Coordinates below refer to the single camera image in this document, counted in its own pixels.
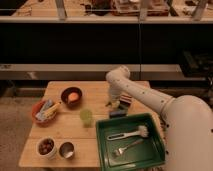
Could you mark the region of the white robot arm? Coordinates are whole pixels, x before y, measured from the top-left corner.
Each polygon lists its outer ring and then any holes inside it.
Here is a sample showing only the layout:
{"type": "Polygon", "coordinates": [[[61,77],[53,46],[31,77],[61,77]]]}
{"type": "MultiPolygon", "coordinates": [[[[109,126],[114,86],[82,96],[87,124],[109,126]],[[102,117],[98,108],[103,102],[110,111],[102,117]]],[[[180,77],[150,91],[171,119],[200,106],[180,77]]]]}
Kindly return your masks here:
{"type": "Polygon", "coordinates": [[[120,66],[106,74],[109,99],[125,92],[160,115],[166,123],[165,171],[213,171],[213,110],[193,95],[177,98],[129,79],[120,66]]]}

